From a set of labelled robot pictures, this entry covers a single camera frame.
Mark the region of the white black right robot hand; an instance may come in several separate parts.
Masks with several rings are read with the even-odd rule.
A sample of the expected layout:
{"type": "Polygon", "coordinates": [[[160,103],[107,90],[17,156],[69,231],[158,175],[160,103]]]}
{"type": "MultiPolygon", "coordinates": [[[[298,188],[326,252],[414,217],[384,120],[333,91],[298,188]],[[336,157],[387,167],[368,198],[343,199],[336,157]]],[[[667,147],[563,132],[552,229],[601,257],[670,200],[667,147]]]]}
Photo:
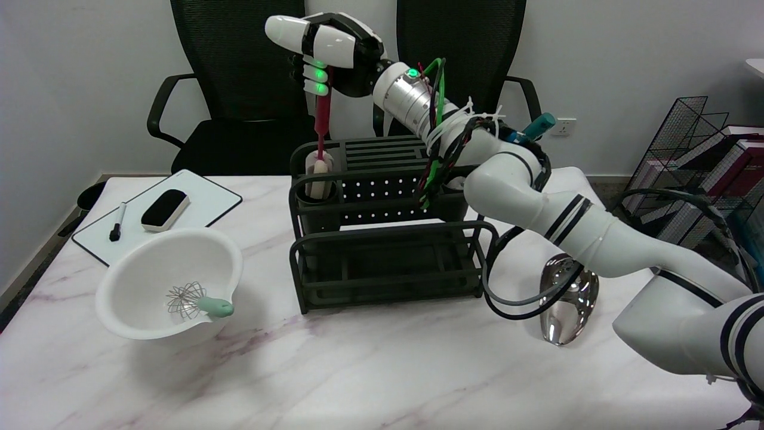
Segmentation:
{"type": "Polygon", "coordinates": [[[276,45],[294,53],[292,78],[306,94],[330,91],[370,96],[388,56],[382,39],[365,23],[344,12],[307,17],[270,16],[264,31],[276,45]]]}

